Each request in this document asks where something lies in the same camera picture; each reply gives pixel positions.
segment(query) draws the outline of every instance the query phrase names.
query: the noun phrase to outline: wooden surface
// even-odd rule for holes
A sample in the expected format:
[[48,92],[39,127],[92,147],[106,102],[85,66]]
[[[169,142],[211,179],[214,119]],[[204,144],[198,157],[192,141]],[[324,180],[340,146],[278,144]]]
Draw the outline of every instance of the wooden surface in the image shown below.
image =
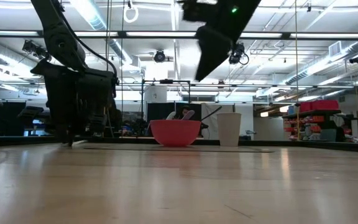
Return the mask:
[[358,224],[356,152],[90,146],[1,147],[0,223]]

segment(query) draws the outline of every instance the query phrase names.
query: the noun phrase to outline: white ceiling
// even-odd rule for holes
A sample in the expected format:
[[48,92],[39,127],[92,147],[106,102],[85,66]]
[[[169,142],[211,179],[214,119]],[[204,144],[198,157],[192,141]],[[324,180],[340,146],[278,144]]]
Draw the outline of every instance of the white ceiling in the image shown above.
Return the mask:
[[[106,18],[107,7],[106,1],[96,1],[103,16]],[[120,6],[122,1],[113,0],[115,6]],[[324,9],[331,5],[333,0],[298,0],[298,6],[304,6],[307,2],[311,2],[312,8]],[[139,8],[139,18],[133,23],[123,22],[121,7],[114,7],[112,9],[111,30],[171,30],[171,15],[168,11],[171,0],[133,0],[135,6],[157,7],[156,9]],[[258,8],[253,15],[251,21],[245,28],[246,31],[280,31],[280,32],[294,32],[296,28],[299,32],[358,32],[358,12],[340,13],[338,9],[334,8],[334,12],[328,12],[308,30],[316,18],[319,17],[321,12],[311,11],[305,12],[302,10],[298,12],[297,23],[295,22],[295,13],[283,13],[282,10],[289,10],[294,7],[294,0],[262,0],[260,8]],[[70,6],[68,1],[64,1],[65,15],[74,30],[90,30],[91,27],[81,17],[74,7]],[[1,6],[15,6],[25,9],[1,9]],[[349,9],[357,9],[358,0],[337,0],[335,6],[349,7]],[[191,23],[180,21],[178,30],[196,30],[201,23]],[[0,30],[41,30],[42,26],[34,9],[31,8],[29,0],[0,0]],[[44,45],[44,40],[33,39],[36,43]],[[105,44],[103,39],[86,39],[84,40],[92,49],[102,55],[105,54]],[[0,44],[7,48],[16,51],[22,55],[25,53],[21,50],[24,39],[21,38],[0,38]],[[250,46],[253,41],[243,41],[246,48]],[[278,54],[274,59],[268,61],[276,52],[277,48],[273,45],[281,46],[286,42],[277,43],[277,41],[260,41],[258,40],[251,48],[249,56],[251,58],[250,64],[244,69],[236,71],[232,74],[231,79],[243,81],[244,79],[253,80],[272,80],[273,73],[291,73],[296,69],[296,48],[295,42],[289,43],[289,46]],[[180,75],[182,79],[192,80],[196,72],[200,51],[197,46],[196,40],[179,40],[180,46]],[[298,63],[302,66],[304,63],[313,60],[319,55],[325,54],[328,49],[327,46],[333,44],[330,41],[299,41],[298,46]],[[171,57],[173,53],[173,40],[168,39],[124,39],[122,40],[123,49],[130,55],[138,55],[142,61],[150,60],[149,53],[155,52],[157,49],[162,49]],[[106,66],[103,62],[95,62],[89,57],[88,61],[90,66],[94,68],[103,69]],[[228,62],[224,62],[218,67],[208,78],[210,80],[226,79],[228,75],[235,68],[229,66]],[[170,77],[174,78],[174,72],[170,72]]]

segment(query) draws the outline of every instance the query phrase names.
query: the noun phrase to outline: ductwork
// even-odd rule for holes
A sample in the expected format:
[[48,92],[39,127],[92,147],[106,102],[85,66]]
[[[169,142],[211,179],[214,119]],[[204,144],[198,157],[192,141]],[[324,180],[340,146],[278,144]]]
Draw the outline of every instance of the ductwork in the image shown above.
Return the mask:
[[[324,69],[334,65],[334,62],[338,60],[348,60],[358,56],[358,42],[352,41],[340,41],[334,44],[337,51],[337,54],[330,53],[324,54],[311,62],[304,65],[302,68],[290,73],[284,81],[279,83],[279,85],[291,85],[296,81],[299,81],[303,78],[306,78],[310,75],[323,71]],[[275,91],[279,90],[279,87],[271,87],[263,90],[257,91],[257,97],[271,95]]]
[[[107,24],[102,17],[99,7],[93,0],[70,0],[71,5],[81,14],[85,21],[94,30],[107,30]],[[122,46],[116,39],[110,39],[108,45],[111,50],[122,60],[123,64],[131,64],[131,56],[122,49]]]
[[22,55],[0,45],[0,65],[10,65],[12,71],[17,74],[30,73],[37,62],[24,58]]

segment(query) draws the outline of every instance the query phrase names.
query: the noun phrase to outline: ceiling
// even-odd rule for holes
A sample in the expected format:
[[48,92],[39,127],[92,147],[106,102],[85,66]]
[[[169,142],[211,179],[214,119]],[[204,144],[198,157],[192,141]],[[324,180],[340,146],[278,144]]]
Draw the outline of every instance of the ceiling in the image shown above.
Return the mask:
[[[95,0],[103,17],[107,17],[107,0]],[[139,17],[135,22],[128,23],[123,19],[123,7],[127,2],[112,0],[111,30],[172,30],[171,0],[133,0],[133,6],[137,6]],[[306,12],[308,2],[311,12]],[[298,0],[296,2],[297,15],[295,17],[294,0],[262,0],[255,11],[245,31],[256,32],[358,32],[358,0],[334,1],[334,0]],[[69,1],[63,1],[65,16],[75,31],[91,30],[90,25]],[[177,30],[196,31],[202,23],[182,21],[179,6]],[[133,18],[134,11],[127,13],[128,18]],[[0,0],[0,30],[42,30],[41,22],[35,13],[29,0]],[[23,57],[23,38],[0,37],[0,45],[11,49]],[[43,39],[32,39],[35,43],[45,46]],[[84,39],[87,45],[101,55],[106,55],[106,42],[103,39]],[[172,39],[122,39],[118,40],[123,49],[129,55],[140,57],[142,66],[145,67],[152,61],[152,54],[156,50],[164,50],[165,54],[175,58],[174,43]],[[335,41],[281,41],[276,40],[243,40],[242,43],[249,49],[250,57],[248,65],[239,69],[238,65],[229,65],[228,61],[218,67],[205,82],[217,83],[225,80],[231,83],[257,82],[275,84],[277,75],[287,75],[306,63],[328,52],[328,47]],[[200,50],[196,40],[177,40],[178,62],[180,63],[180,77],[182,80],[193,81]],[[106,65],[96,60],[89,52],[87,63],[90,67],[105,69]],[[173,62],[165,62],[169,69],[168,77],[175,78]],[[119,68],[120,63],[115,57],[114,64]],[[330,70],[324,75],[337,73]],[[140,81],[141,76],[129,72],[122,73],[123,78],[130,77]]]

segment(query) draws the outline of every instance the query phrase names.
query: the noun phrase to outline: pink plastic bowl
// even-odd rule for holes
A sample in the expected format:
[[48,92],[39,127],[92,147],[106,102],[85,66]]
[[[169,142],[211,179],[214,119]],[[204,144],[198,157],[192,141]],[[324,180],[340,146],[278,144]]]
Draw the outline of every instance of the pink plastic bowl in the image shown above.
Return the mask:
[[161,145],[183,147],[193,143],[200,131],[200,121],[154,120],[150,121],[153,136]]

